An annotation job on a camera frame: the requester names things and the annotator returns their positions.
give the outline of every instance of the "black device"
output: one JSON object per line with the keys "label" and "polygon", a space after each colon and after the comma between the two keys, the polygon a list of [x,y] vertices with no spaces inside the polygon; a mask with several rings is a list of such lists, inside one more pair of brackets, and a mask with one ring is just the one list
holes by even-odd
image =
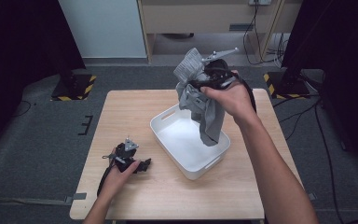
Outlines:
{"label": "black device", "polygon": [[[115,153],[112,153],[108,156],[103,156],[103,159],[110,159],[109,166],[105,169],[103,173],[103,177],[100,182],[100,186],[98,187],[97,196],[100,195],[101,189],[103,188],[103,183],[106,177],[109,175],[110,171],[114,166],[117,166],[118,170],[122,173],[129,166],[135,162],[133,156],[136,153],[136,148],[138,145],[133,143],[129,138],[126,139],[125,143],[120,143],[117,145]],[[139,163],[136,170],[133,172],[134,174],[138,172],[145,172],[150,165],[152,159],[148,159],[146,161],[141,161]]]}
{"label": "black device", "polygon": [[248,91],[251,98],[252,107],[255,112],[257,112],[255,107],[255,96],[252,89],[237,73],[233,73],[228,69],[226,61],[223,59],[218,59],[208,63],[204,67],[204,73],[209,77],[209,80],[191,80],[189,81],[189,84],[199,91],[201,87],[210,87],[215,90],[225,90],[233,81],[238,80],[243,84],[243,86],[245,86],[246,90]]}

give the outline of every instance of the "gray cloth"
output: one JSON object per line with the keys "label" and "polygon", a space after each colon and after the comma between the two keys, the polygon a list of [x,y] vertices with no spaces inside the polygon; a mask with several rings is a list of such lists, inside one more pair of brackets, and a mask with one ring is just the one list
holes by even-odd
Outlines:
{"label": "gray cloth", "polygon": [[215,100],[188,84],[191,80],[208,79],[203,68],[201,55],[196,49],[191,49],[173,73],[179,79],[176,85],[179,108],[191,111],[191,118],[200,124],[200,139],[211,147],[219,141],[225,110]]}

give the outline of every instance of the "white plastic bin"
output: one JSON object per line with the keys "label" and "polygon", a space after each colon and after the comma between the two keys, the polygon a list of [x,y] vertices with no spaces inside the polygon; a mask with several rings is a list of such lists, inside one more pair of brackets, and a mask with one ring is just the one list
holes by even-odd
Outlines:
{"label": "white plastic bin", "polygon": [[219,143],[205,146],[200,140],[200,125],[189,110],[175,105],[150,121],[150,127],[167,154],[182,173],[195,180],[220,162],[229,148],[228,136],[220,132]]}

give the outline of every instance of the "white wall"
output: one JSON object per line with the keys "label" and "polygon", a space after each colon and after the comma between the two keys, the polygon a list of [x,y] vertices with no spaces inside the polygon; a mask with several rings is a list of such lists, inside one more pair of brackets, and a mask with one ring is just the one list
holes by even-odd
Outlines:
{"label": "white wall", "polygon": [[59,0],[83,58],[146,58],[136,0]]}

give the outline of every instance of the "wooden table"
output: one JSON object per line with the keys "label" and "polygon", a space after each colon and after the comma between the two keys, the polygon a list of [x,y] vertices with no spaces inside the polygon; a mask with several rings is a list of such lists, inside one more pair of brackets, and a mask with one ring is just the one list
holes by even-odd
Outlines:
{"label": "wooden table", "polygon": [[[258,116],[277,149],[298,177],[282,130],[265,90],[254,90]],[[264,210],[241,132],[230,115],[223,125],[231,140],[225,158],[197,180],[187,179],[158,144],[150,120],[178,103],[174,90],[110,91],[103,106],[74,200],[73,219],[84,219],[108,161],[103,155],[130,137],[140,147],[135,159],[152,158],[147,172],[132,175],[108,211],[107,219],[263,219]]]}

